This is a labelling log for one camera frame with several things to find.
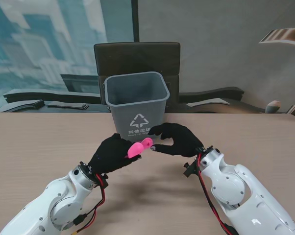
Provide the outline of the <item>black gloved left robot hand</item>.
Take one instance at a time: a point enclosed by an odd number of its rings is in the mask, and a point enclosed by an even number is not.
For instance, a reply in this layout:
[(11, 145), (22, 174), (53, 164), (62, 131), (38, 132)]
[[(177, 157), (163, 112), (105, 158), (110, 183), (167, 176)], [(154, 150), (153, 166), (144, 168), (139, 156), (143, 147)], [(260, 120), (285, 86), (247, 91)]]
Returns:
[(131, 141), (122, 139), (120, 134), (114, 133), (100, 144), (89, 161), (88, 167), (94, 174), (107, 174), (130, 165), (141, 158), (141, 155), (126, 157), (132, 145)]

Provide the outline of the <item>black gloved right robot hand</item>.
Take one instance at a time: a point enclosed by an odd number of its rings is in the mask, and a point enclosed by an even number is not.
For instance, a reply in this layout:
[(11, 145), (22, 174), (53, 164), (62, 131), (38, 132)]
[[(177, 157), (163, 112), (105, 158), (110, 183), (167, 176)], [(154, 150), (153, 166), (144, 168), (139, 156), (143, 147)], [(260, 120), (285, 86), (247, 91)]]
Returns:
[(161, 140), (172, 139), (172, 145), (154, 144), (150, 148), (153, 151), (168, 155), (180, 155), (183, 157), (193, 157), (202, 154), (204, 150), (203, 143), (186, 126), (178, 123), (162, 123), (152, 127), (148, 135), (160, 136)]

